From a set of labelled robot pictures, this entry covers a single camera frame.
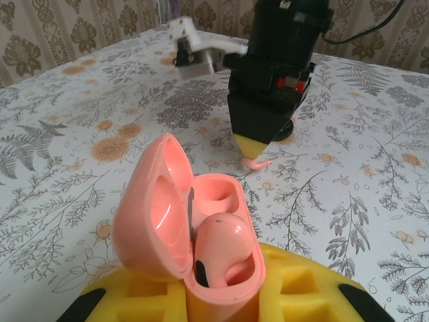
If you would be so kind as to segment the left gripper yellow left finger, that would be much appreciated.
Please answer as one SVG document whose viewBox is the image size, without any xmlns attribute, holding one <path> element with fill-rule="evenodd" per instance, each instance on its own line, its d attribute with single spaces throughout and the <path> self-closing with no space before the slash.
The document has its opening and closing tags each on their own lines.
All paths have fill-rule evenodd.
<svg viewBox="0 0 429 322">
<path fill-rule="evenodd" d="M 58 320 L 185 322 L 184 284 L 154 282 L 122 268 L 85 288 Z"/>
</svg>

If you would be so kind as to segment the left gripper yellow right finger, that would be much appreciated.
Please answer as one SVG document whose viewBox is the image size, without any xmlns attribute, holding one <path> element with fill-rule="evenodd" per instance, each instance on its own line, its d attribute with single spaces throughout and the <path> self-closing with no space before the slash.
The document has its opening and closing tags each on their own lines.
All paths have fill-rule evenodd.
<svg viewBox="0 0 429 322">
<path fill-rule="evenodd" d="M 266 268 L 259 293 L 260 321 L 393 321 L 359 283 L 295 253 L 260 246 Z"/>
</svg>

